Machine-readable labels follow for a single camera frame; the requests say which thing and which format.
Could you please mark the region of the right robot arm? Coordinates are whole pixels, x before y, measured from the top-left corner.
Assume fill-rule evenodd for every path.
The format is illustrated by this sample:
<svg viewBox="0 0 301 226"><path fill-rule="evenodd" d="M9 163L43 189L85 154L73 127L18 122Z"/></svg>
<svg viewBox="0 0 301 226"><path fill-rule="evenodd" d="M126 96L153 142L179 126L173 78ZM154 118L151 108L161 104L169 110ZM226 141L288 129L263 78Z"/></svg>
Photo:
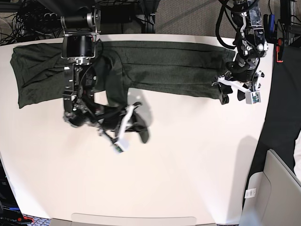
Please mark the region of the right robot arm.
<svg viewBox="0 0 301 226"><path fill-rule="evenodd" d="M143 143L149 132L137 113L141 102L129 104L123 68L115 52L105 50L97 38L101 11L92 0L78 0L61 16L61 57L70 64L64 69L64 119L78 128L97 127L98 133L119 147L125 133L138 133Z"/></svg>

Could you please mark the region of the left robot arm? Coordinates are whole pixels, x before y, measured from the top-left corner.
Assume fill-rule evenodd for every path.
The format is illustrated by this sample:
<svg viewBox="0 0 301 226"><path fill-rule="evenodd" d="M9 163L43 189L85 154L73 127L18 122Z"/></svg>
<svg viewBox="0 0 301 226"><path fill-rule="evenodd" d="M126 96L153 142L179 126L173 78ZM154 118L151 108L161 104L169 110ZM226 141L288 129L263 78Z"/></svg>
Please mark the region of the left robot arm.
<svg viewBox="0 0 301 226"><path fill-rule="evenodd" d="M235 0L232 6L228 5L226 0L221 0L220 3L222 6L215 26L215 35L223 47L237 50L237 54L233 61L226 63L227 71L219 75L212 84L218 87L219 99L223 105L229 102L229 94L233 92L233 88L238 91L239 101L245 100L251 105L259 103L261 80L265 75L258 67L261 58L267 54L268 43L258 1ZM219 34L224 15L236 31L232 45L226 44Z"/></svg>

